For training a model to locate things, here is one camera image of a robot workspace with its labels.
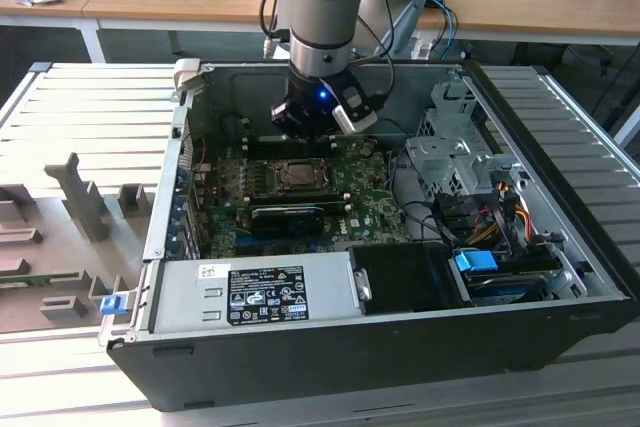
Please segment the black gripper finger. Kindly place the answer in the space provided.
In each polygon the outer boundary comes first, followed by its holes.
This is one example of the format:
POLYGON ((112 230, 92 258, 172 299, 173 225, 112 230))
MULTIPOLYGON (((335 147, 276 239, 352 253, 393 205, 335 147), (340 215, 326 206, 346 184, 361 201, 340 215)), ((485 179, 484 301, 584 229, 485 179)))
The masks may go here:
POLYGON ((270 119, 274 127, 286 136, 298 136, 300 124, 291 116, 287 101, 270 109, 270 119))

